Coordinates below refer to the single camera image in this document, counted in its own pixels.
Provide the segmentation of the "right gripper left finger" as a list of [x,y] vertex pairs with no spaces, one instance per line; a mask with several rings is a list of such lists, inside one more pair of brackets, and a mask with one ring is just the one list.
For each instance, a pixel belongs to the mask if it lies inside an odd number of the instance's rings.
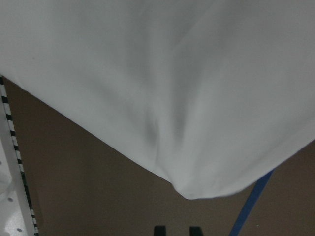
[[166,236],[166,226],[162,226],[162,225],[155,226],[154,236]]

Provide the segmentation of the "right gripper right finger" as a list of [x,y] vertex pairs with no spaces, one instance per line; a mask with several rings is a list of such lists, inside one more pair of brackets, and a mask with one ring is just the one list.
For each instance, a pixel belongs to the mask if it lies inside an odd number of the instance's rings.
[[199,226],[190,226],[189,228],[189,235],[190,236],[203,236],[203,232],[201,227]]

